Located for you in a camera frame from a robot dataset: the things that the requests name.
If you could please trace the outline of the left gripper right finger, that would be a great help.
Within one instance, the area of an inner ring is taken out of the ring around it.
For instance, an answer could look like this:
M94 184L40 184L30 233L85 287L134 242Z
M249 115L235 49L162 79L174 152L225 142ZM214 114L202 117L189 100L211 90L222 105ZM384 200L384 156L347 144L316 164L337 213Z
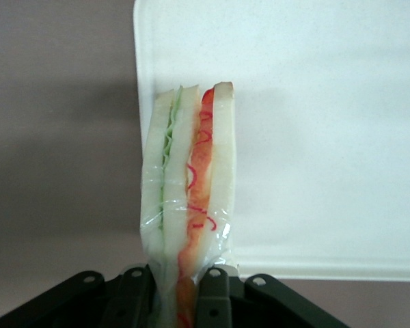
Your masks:
M243 280L233 266L209 268L200 281L195 327L346 327L274 277Z

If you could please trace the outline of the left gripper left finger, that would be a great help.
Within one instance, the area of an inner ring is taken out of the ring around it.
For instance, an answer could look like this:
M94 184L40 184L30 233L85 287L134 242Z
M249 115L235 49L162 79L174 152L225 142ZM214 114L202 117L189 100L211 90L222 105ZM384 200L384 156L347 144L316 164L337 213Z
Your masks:
M156 284L147 264L107 281L83 271L0 317L0 327L147 327Z

